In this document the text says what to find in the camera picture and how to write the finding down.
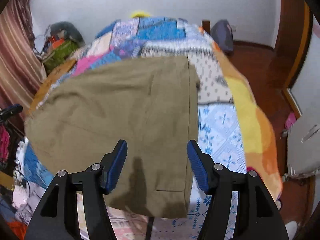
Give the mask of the olive khaki shorts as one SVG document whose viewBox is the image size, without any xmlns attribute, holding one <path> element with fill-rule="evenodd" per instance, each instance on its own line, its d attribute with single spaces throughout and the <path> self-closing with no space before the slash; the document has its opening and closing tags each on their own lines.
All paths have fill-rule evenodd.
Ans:
<svg viewBox="0 0 320 240">
<path fill-rule="evenodd" d="M 193 181 L 187 143 L 198 137 L 198 84 L 185 56 L 105 64 L 54 89 L 26 119 L 26 136 L 52 173 L 82 171 L 125 140 L 127 157 L 106 205 L 184 218 Z"/>
</svg>

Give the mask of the pink striped curtain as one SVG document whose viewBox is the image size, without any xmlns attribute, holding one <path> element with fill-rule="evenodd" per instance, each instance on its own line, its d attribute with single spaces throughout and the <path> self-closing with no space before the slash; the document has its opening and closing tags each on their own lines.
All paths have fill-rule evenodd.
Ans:
<svg viewBox="0 0 320 240">
<path fill-rule="evenodd" d="M 9 0 L 1 12 L 1 108 L 23 107 L 16 117 L 24 122 L 46 71 L 34 53 L 35 36 L 30 0 Z"/>
</svg>

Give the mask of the bamboo lap tray table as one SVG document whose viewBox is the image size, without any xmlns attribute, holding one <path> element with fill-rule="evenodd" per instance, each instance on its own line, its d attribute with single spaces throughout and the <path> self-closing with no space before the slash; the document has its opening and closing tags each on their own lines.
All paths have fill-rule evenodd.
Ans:
<svg viewBox="0 0 320 240">
<path fill-rule="evenodd" d="M 71 68 L 76 64 L 76 59 L 70 59 L 65 61 L 63 64 L 54 68 L 46 80 L 40 85 L 39 90 L 35 94 L 30 108 L 27 110 L 27 115 L 30 115 L 36 109 L 36 106 L 44 99 L 45 95 L 48 93 L 51 85 L 55 83 L 63 74 L 68 73 Z"/>
</svg>

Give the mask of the orange yellow fleece blanket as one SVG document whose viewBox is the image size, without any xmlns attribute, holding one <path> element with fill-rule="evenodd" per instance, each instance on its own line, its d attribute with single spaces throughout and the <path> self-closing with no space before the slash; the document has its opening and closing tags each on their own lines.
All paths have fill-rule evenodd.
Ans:
<svg viewBox="0 0 320 240">
<path fill-rule="evenodd" d="M 233 94 L 247 170 L 254 170 L 259 174 L 273 200 L 277 201 L 283 190 L 283 182 L 278 170 L 274 129 L 257 105 L 246 77 L 233 66 L 217 43 L 202 27 L 199 27 L 198 30 L 209 40 L 214 56 L 216 56 Z"/>
</svg>

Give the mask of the white plastic cabinet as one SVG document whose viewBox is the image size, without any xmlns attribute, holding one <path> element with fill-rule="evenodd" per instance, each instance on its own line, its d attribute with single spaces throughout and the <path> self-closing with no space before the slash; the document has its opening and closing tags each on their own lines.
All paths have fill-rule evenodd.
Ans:
<svg viewBox="0 0 320 240">
<path fill-rule="evenodd" d="M 319 109 L 308 108 L 290 127 L 287 137 L 287 176 L 319 175 Z"/>
</svg>

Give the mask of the green storage bag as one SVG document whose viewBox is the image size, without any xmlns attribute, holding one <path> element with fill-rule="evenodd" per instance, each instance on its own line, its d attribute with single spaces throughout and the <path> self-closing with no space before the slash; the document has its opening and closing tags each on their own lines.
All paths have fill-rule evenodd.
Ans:
<svg viewBox="0 0 320 240">
<path fill-rule="evenodd" d="M 43 65 L 47 75 L 49 75 L 54 68 L 63 64 L 67 58 L 79 48 L 78 44 L 72 40 L 63 41 L 57 48 L 46 55 L 43 59 Z"/>
</svg>

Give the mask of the pink folded garment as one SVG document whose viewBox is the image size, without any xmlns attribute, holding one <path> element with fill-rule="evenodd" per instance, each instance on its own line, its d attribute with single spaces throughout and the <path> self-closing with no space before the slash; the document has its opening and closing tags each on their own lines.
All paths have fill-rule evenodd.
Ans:
<svg viewBox="0 0 320 240">
<path fill-rule="evenodd" d="M 95 63 L 95 61 L 99 60 L 102 56 L 101 55 L 93 55 L 88 57 L 83 57 L 82 59 L 77 61 L 75 71 L 72 74 L 72 77 L 78 76 L 84 73 L 86 70 L 90 68 L 90 66 Z"/>
</svg>

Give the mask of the patchwork patterned bed quilt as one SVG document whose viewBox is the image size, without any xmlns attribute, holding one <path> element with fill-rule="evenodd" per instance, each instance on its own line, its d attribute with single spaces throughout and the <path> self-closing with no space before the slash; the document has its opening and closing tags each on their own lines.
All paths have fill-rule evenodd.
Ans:
<svg viewBox="0 0 320 240">
<path fill-rule="evenodd" d="M 186 20 L 168 17 L 134 18 L 112 23 L 91 44 L 73 56 L 78 61 L 83 57 L 101 55 L 89 69 L 138 56 L 187 56 L 196 67 L 201 81 L 199 146 L 215 161 L 232 171 L 244 173 L 244 147 L 232 93 L 209 44 L 198 27 Z M 51 85 L 35 110 L 43 106 L 54 89 L 72 77 L 75 68 L 76 65 Z M 117 239 L 196 239 L 210 200 L 211 197 L 193 183 L 186 218 L 151 218 L 112 207 L 108 207 L 107 211 Z"/>
</svg>

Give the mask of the grey plush pillow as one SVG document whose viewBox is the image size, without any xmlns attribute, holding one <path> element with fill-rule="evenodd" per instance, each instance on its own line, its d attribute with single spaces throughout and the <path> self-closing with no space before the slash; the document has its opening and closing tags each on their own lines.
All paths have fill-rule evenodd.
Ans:
<svg viewBox="0 0 320 240">
<path fill-rule="evenodd" d="M 67 21 L 57 22 L 50 25 L 50 34 L 57 35 L 59 38 L 64 38 L 75 42 L 78 46 L 85 45 L 84 39 L 76 27 Z"/>
</svg>

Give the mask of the pink slipper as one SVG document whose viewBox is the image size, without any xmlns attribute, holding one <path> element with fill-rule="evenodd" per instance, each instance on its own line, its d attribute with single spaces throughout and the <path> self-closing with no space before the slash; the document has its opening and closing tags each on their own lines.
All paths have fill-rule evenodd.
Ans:
<svg viewBox="0 0 320 240">
<path fill-rule="evenodd" d="M 285 121 L 285 124 L 284 124 L 285 129 L 290 129 L 290 127 L 296 122 L 296 120 L 297 119 L 296 119 L 295 114 L 293 112 L 291 112 Z"/>
</svg>

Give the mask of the frosted glass sliding door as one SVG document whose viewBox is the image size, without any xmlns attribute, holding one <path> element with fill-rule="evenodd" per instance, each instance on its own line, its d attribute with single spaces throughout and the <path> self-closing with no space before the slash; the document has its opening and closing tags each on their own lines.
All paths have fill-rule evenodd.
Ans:
<svg viewBox="0 0 320 240">
<path fill-rule="evenodd" d="M 319 108 L 319 23 L 313 17 L 308 51 L 298 77 L 290 89 L 297 118 L 309 108 Z"/>
</svg>

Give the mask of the brown wooden door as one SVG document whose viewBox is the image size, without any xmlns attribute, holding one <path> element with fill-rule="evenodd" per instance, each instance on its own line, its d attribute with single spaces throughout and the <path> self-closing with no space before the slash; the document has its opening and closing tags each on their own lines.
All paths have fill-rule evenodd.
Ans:
<svg viewBox="0 0 320 240">
<path fill-rule="evenodd" d="M 312 13 L 305 0 L 281 0 L 280 22 L 270 64 L 270 82 L 289 88 L 298 75 L 310 43 Z"/>
</svg>

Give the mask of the grey purple backpack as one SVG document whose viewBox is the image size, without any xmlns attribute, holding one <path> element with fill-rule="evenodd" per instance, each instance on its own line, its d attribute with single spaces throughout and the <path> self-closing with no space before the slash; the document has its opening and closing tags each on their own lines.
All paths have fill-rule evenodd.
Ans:
<svg viewBox="0 0 320 240">
<path fill-rule="evenodd" d="M 225 54 L 233 53 L 233 32 L 227 20 L 219 20 L 210 30 L 210 35 Z"/>
</svg>

